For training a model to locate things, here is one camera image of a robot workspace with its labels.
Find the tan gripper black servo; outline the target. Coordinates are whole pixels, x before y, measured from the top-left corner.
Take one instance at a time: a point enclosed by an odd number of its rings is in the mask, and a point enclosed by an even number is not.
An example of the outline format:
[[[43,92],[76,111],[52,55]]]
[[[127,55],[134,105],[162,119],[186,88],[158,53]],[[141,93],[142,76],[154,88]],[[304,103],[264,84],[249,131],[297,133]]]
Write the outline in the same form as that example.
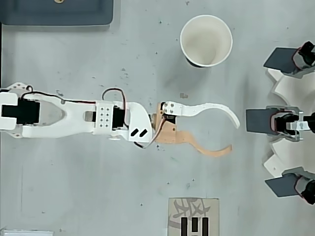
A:
[[[207,150],[196,141],[190,132],[177,131],[176,116],[193,117],[209,109],[223,111],[230,118],[235,128],[240,127],[240,121],[236,114],[229,107],[222,104],[204,103],[195,106],[187,106],[173,101],[166,101],[165,103],[159,102],[156,112],[150,114],[152,128],[158,133],[155,142],[161,144],[188,143],[201,154],[212,157],[220,157],[231,153],[232,145],[228,145],[221,150]]]

